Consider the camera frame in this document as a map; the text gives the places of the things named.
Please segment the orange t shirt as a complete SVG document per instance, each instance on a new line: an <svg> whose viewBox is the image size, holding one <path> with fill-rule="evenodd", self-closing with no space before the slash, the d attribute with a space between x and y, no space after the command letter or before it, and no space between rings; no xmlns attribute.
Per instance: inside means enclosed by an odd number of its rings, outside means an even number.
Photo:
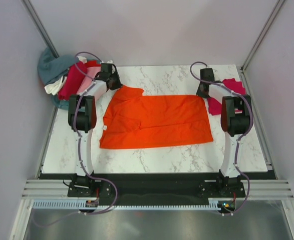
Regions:
<svg viewBox="0 0 294 240"><path fill-rule="evenodd" d="M213 141L205 102L196 95L143 95L123 86L103 117L100 148L147 149Z"/></svg>

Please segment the magenta t shirt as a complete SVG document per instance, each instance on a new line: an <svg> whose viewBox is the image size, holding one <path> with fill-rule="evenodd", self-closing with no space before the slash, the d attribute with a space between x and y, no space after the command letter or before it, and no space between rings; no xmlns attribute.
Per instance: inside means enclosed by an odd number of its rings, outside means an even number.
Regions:
<svg viewBox="0 0 294 240"><path fill-rule="evenodd" d="M234 78L225 79L222 81L225 87L219 85L210 84L208 91L208 112L213 115L220 115L222 110L222 98L223 97L234 97L231 93L237 93L239 95L245 95L246 91L242 85L242 82L236 81Z"/></svg>

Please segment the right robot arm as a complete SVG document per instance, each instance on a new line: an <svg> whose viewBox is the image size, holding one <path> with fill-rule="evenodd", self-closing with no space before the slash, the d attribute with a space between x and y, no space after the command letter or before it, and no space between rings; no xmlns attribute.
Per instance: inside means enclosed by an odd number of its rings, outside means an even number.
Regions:
<svg viewBox="0 0 294 240"><path fill-rule="evenodd" d="M208 67L200 70L197 95L215 99L221 104L220 124L225 133L225 148L219 171L224 178L236 178L240 175L238 158L241 156L242 139L253 126L251 97L216 81L213 70Z"/></svg>

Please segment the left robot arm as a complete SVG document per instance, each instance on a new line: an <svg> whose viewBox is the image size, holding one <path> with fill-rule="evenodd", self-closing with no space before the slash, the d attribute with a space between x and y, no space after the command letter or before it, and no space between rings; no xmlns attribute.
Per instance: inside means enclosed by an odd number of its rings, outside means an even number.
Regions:
<svg viewBox="0 0 294 240"><path fill-rule="evenodd" d="M94 76L88 75L90 83L80 87L69 98L68 124L76 136L76 173L89 176L94 172L91 160L91 138L97 124L96 101L107 91L122 87L117 67L110 62L102 63Z"/></svg>

